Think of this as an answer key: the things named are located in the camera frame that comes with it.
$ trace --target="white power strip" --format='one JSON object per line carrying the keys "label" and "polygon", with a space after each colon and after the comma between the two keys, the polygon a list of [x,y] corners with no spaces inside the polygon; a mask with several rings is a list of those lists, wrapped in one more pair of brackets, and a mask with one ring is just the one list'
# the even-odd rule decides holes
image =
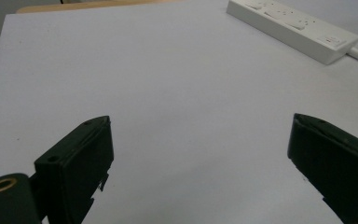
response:
{"label": "white power strip", "polygon": [[272,0],[230,0],[227,13],[324,64],[358,41],[358,35]]}

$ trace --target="white table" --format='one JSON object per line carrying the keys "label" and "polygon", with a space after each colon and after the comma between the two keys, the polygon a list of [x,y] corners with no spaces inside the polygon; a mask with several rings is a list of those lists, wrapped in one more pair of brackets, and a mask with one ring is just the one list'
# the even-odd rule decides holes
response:
{"label": "white table", "polygon": [[[358,1],[281,2],[358,34]],[[325,66],[226,8],[7,16],[0,175],[33,174],[79,123],[109,115],[116,157],[84,223],[341,223],[286,150],[296,112],[358,137],[358,61]]]}

